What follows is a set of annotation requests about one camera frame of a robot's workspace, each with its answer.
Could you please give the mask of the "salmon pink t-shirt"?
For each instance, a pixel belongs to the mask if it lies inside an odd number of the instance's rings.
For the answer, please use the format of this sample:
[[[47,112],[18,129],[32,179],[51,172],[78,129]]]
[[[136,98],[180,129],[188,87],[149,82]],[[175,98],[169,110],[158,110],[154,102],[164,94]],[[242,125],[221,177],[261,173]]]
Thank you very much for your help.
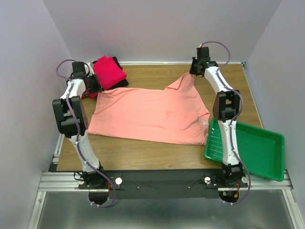
[[[205,145],[210,112],[183,74],[163,90],[117,88],[99,93],[88,133],[181,145]]]

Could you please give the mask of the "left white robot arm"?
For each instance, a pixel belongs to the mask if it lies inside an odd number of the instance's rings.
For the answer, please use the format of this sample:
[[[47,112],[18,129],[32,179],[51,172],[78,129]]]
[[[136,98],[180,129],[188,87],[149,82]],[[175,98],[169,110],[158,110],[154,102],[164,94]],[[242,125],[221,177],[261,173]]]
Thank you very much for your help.
[[[90,63],[67,59],[57,66],[56,74],[66,80],[67,86],[64,94],[52,101],[57,128],[72,143],[81,161],[79,181],[88,187],[102,188],[107,180],[89,142],[89,121],[81,98],[84,93],[99,93],[103,88]]]

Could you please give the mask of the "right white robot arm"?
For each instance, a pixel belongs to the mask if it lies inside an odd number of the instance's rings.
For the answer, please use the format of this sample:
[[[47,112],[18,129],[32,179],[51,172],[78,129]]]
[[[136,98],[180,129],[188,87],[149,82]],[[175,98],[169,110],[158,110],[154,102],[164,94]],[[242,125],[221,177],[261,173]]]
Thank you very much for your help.
[[[204,77],[215,91],[213,117],[221,131],[223,158],[220,183],[230,187],[244,176],[243,164],[239,157],[236,120],[243,107],[243,100],[238,90],[233,89],[221,74],[220,66],[211,61],[209,48],[200,45],[193,57],[190,74]]]

